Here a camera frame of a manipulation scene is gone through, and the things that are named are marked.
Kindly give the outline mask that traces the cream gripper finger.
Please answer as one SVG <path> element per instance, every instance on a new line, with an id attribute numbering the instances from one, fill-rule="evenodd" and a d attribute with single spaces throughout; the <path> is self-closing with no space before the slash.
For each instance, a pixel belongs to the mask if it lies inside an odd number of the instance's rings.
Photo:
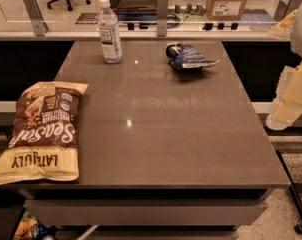
<path id="1" fill-rule="evenodd" d="M 280 74 L 276 97 L 273 99 L 266 125 L 272 130 L 284 130 L 302 115 L 302 62 L 293 68 L 286 66 Z"/>
<path id="2" fill-rule="evenodd" d="M 267 35 L 277 39 L 289 40 L 290 33 L 293 26 L 293 20 L 296 14 L 297 14 L 296 10 L 289 13 L 283 20 L 272 26 L 267 31 Z"/>

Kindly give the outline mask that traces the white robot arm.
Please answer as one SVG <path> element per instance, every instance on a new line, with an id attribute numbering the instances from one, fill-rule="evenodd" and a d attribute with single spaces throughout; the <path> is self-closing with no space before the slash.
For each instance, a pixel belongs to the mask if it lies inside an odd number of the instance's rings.
<path id="1" fill-rule="evenodd" d="M 267 34 L 290 42 L 291 51 L 302 58 L 302 4 Z M 291 126 L 302 114 L 302 61 L 296 67 L 285 66 L 280 74 L 276 97 L 270 106 L 266 125 L 273 130 Z"/>

